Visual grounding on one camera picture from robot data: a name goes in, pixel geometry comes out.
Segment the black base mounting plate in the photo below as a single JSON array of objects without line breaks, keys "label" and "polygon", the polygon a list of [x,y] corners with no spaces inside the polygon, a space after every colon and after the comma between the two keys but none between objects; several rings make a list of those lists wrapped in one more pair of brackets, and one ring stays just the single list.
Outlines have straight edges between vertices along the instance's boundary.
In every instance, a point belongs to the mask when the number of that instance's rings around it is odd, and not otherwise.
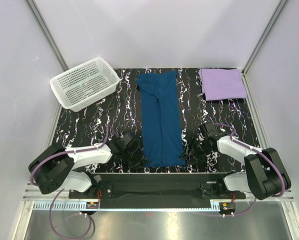
[{"label": "black base mounting plate", "polygon": [[226,173],[96,173],[100,177],[99,190],[87,197],[71,192],[71,199],[108,200],[122,202],[181,202],[211,201],[231,202],[244,200],[240,191],[216,192],[217,181]]}]

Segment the blue t shirt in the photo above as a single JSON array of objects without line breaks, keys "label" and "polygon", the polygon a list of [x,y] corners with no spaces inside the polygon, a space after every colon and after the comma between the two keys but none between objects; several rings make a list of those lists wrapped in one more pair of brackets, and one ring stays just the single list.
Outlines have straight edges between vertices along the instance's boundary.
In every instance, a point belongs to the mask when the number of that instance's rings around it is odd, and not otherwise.
[{"label": "blue t shirt", "polygon": [[141,94],[142,143],[150,167],[183,166],[182,130],[175,71],[142,73],[136,84]]}]

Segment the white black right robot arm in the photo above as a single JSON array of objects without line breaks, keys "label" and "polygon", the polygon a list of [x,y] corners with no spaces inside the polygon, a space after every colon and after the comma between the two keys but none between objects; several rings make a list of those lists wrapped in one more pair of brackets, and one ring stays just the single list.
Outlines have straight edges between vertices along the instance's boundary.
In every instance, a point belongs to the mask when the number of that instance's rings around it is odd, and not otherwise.
[{"label": "white black right robot arm", "polygon": [[210,153],[227,155],[240,162],[244,172],[229,173],[219,179],[216,193],[221,198],[228,198],[234,192],[251,193],[256,199],[279,198],[292,187],[290,177],[276,149],[262,149],[244,143],[231,133],[217,129],[218,123],[207,122],[199,127],[184,147],[182,158],[188,158],[187,165],[197,165]]}]

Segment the right aluminium frame post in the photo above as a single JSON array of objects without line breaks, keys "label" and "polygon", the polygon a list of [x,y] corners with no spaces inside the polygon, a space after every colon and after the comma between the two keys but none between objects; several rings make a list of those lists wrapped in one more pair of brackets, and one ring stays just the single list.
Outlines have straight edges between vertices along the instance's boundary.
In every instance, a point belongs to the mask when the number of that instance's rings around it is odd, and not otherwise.
[{"label": "right aluminium frame post", "polygon": [[269,37],[270,33],[272,32],[272,29],[274,28],[275,24],[277,23],[277,21],[279,20],[282,12],[284,11],[285,7],[287,6],[287,4],[289,3],[289,0],[280,0],[274,10],[274,12],[272,13],[268,23],[266,24],[259,40],[256,43],[256,46],[254,47],[250,57],[247,60],[247,63],[245,64],[244,68],[242,69],[242,73],[244,75],[247,74],[247,72],[249,71],[249,69],[251,68],[253,62],[255,61],[255,59],[257,58],[261,48],[263,47],[263,45],[265,44],[267,38]]}]

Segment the aluminium front rail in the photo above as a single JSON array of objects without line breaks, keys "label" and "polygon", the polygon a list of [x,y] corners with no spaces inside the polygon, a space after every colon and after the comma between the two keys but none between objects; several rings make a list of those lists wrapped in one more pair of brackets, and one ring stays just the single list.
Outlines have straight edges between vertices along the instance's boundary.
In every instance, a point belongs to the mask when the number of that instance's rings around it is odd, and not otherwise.
[{"label": "aluminium front rail", "polygon": [[[23,201],[52,201],[59,191],[60,189],[57,189],[52,193],[42,194],[40,189],[37,186],[34,186],[29,182],[26,186],[22,200]],[[57,197],[57,199],[59,201],[70,201],[69,193],[71,193],[71,190],[63,190],[60,193],[60,195]],[[280,198],[270,197],[266,199],[266,201],[281,201],[281,202],[293,201],[293,200],[294,200],[294,195],[291,190],[285,191],[283,196],[281,196]]]}]

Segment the folded purple t shirt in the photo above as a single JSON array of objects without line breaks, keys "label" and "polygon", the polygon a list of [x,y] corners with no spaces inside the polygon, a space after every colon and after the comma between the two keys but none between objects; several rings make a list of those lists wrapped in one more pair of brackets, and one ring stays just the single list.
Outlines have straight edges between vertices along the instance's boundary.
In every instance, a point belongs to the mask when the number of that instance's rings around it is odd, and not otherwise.
[{"label": "folded purple t shirt", "polygon": [[247,98],[239,69],[203,68],[199,77],[207,101]]}]

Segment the left aluminium frame post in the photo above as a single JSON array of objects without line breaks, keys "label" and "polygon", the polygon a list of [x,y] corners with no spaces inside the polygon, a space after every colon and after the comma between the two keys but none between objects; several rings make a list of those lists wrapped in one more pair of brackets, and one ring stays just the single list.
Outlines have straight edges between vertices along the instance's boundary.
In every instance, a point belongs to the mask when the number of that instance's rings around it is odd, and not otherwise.
[{"label": "left aluminium frame post", "polygon": [[61,69],[65,72],[69,70],[69,67],[55,42],[48,25],[46,24],[43,15],[41,14],[36,2],[34,0],[25,0],[26,5],[28,6],[31,14],[33,15],[38,27],[40,28],[45,40],[47,41],[52,53],[54,54],[57,62],[59,63]]}]

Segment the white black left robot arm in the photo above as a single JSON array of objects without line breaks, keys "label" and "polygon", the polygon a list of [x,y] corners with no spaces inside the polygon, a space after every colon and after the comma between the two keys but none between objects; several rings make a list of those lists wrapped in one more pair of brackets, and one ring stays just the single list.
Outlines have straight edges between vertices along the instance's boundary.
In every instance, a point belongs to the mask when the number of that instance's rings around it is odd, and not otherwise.
[{"label": "white black left robot arm", "polygon": [[143,154],[141,141],[131,133],[112,140],[105,139],[84,147],[50,145],[28,166],[30,182],[43,195],[58,190],[72,190],[92,198],[100,189],[100,181],[90,173],[77,169],[92,164],[107,164],[122,161],[131,169],[143,168],[148,160]]}]

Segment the aluminium frame post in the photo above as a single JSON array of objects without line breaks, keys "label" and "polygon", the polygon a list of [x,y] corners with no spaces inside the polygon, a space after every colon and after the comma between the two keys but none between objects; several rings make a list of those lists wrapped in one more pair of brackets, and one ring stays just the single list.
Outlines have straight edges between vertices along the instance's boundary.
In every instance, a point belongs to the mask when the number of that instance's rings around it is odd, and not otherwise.
[{"label": "aluminium frame post", "polygon": [[28,6],[31,14],[33,15],[38,27],[40,28],[45,40],[47,41],[52,53],[54,54],[57,62],[59,63],[61,69],[65,72],[69,70],[69,67],[55,42],[48,25],[46,24],[43,15],[41,14],[36,2],[34,0],[25,0],[26,5]]},{"label": "aluminium frame post", "polygon": [[263,47],[263,45],[265,44],[267,38],[269,37],[270,33],[272,32],[272,29],[274,28],[275,24],[277,23],[277,21],[279,20],[282,12],[284,11],[285,7],[287,6],[287,4],[289,3],[289,0],[280,0],[274,10],[274,12],[272,13],[268,23],[266,24],[259,40],[256,43],[256,46],[254,47],[250,57],[247,60],[247,63],[245,64],[244,68],[242,69],[242,73],[244,75],[247,74],[247,72],[249,71],[249,69],[251,68],[253,62],[255,61],[255,59],[257,58],[261,48]]}]

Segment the white plastic mesh basket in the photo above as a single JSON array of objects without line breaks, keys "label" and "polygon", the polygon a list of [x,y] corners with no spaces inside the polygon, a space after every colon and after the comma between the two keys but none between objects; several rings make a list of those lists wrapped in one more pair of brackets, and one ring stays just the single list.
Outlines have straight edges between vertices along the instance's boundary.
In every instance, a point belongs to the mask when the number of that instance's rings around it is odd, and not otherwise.
[{"label": "white plastic mesh basket", "polygon": [[78,112],[113,94],[119,82],[115,70],[98,57],[53,77],[49,84],[64,109]]}]

